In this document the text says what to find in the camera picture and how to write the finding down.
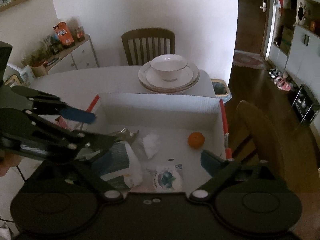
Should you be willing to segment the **person's left hand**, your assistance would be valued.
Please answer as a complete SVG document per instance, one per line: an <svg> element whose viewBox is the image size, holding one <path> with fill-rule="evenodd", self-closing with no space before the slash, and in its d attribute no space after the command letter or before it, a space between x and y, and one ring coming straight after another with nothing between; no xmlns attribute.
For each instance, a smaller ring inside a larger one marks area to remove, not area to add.
<svg viewBox="0 0 320 240"><path fill-rule="evenodd" d="M19 165L22 159L20 155L1 150L0 177L5 176L9 168Z"/></svg>

